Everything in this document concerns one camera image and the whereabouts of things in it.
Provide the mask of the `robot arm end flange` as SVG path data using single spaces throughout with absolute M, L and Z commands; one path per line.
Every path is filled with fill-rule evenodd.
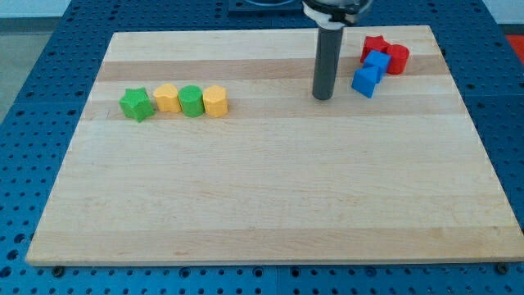
M 370 11 L 373 0 L 303 0 L 303 12 L 320 28 L 340 30 L 360 22 Z

